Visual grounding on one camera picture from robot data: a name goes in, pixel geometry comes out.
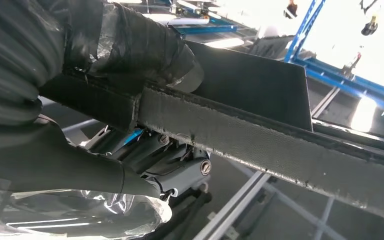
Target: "bright light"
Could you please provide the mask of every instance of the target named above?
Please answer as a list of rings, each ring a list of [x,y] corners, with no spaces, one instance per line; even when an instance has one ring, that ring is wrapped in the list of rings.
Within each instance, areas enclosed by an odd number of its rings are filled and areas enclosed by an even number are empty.
[[[182,6],[185,6],[187,8],[190,8],[192,10],[196,10],[196,9],[200,9],[199,7],[189,3],[189,2],[186,2],[186,1],[183,1],[183,0],[177,0],[177,3],[182,5]]]
[[[142,0],[110,0],[108,2],[117,4],[141,4]]]
[[[205,45],[213,47],[213,48],[217,48],[217,49],[224,49],[224,48],[241,46],[244,43],[245,42],[240,38],[229,38],[229,39],[207,42],[207,43],[205,43]]]
[[[219,6],[209,6],[209,7],[208,7],[208,10],[210,10],[210,11],[212,11],[212,12],[217,12],[217,11],[222,10],[222,8],[219,7]]]
[[[376,102],[371,98],[362,97],[352,117],[351,128],[360,132],[369,132],[375,110]]]
[[[64,228],[90,225],[88,222],[73,223],[73,224],[60,224],[60,225],[44,225],[44,226],[20,226],[19,229],[49,229],[49,228]]]
[[[177,18],[176,15],[173,15],[173,14],[148,14],[148,13],[144,13],[143,16],[145,16],[146,18],[149,18],[149,19],[152,19],[154,20],[155,22],[165,22],[165,21],[170,21],[170,20],[173,20],[175,18]]]
[[[222,17],[221,17],[221,16],[219,16],[219,15],[215,14],[214,12],[209,12],[209,13],[208,13],[208,15],[209,15],[210,17],[213,17],[213,18],[215,18],[215,19],[222,19]]]
[[[14,224],[41,224],[41,223],[53,223],[53,222],[64,222],[64,221],[72,221],[77,220],[78,218],[65,218],[65,219],[56,219],[56,220],[44,220],[44,221],[23,221],[23,222],[8,222],[6,225],[14,225]]]

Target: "metal frame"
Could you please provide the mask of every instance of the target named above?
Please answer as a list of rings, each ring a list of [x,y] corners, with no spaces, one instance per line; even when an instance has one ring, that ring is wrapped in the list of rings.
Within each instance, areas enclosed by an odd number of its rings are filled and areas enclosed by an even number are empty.
[[[195,13],[195,10],[187,6],[181,6],[193,15],[199,16]],[[194,34],[214,34],[214,33],[234,33],[238,30],[238,26],[227,21],[225,18],[215,18],[209,16],[209,22],[214,26],[178,26],[176,30],[181,34],[194,35]]]
[[[251,178],[254,173],[251,169],[245,167],[242,164],[238,164],[234,161],[229,161],[235,168],[237,168],[239,171],[247,175],[249,178]],[[269,183],[265,183],[262,188],[268,192],[275,193],[277,196],[277,199],[279,199],[281,202],[283,202],[285,205],[289,206],[291,209],[293,209],[296,213],[301,215],[304,219],[309,221],[311,224],[317,226],[316,235],[314,236],[315,240],[319,240],[318,236],[322,236],[323,233],[327,234],[331,239],[333,240],[345,240],[345,237],[343,237],[341,234],[333,230],[330,226],[327,225],[327,220],[329,217],[329,213],[332,209],[332,205],[334,203],[334,198],[329,197],[326,208],[323,212],[322,218],[318,218],[314,216],[312,213],[307,211],[305,208],[303,208],[301,205],[296,203],[294,200],[286,196],[284,193],[282,193],[279,189],[274,187],[273,185]]]
[[[326,0],[311,1],[308,11],[285,55],[284,61],[305,67],[308,77],[334,86],[335,91],[336,89],[340,89],[356,97],[369,97],[373,99],[379,107],[384,109],[384,86],[359,76],[348,79],[341,74],[340,69],[334,66],[328,65],[315,58],[300,59],[298,57],[325,2]]]
[[[234,223],[239,215],[257,195],[270,175],[254,173],[241,189],[226,203],[215,217],[196,235],[193,240],[217,240]]]
[[[143,91],[138,121],[187,144],[384,217],[384,154],[370,148],[153,84]]]

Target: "metal rail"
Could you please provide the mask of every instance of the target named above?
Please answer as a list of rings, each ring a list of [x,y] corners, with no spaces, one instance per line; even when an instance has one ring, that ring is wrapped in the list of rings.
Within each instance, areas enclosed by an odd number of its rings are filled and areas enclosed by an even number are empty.
[[[384,217],[384,155],[369,149],[151,83],[142,93],[138,121]]]
[[[234,161],[229,161],[235,168],[237,168],[239,171],[241,171],[243,174],[247,175],[248,177],[252,177],[255,173],[250,170],[249,168],[245,167],[242,164],[239,164]],[[343,237],[341,234],[337,233],[335,230],[333,230],[330,226],[326,224],[326,221],[323,221],[322,219],[317,218],[313,214],[311,214],[309,211],[307,211],[305,208],[303,208],[301,205],[296,203],[294,200],[286,196],[283,192],[281,192],[279,189],[274,187],[273,185],[266,183],[262,186],[263,189],[271,192],[276,193],[276,197],[285,205],[290,207],[292,210],[297,212],[299,215],[301,215],[304,219],[312,223],[313,225],[316,225],[318,230],[321,230],[323,233],[326,233],[329,237],[331,237],[333,240],[345,240],[345,237]]]
[[[268,174],[256,172],[193,240],[220,239],[269,178]]]

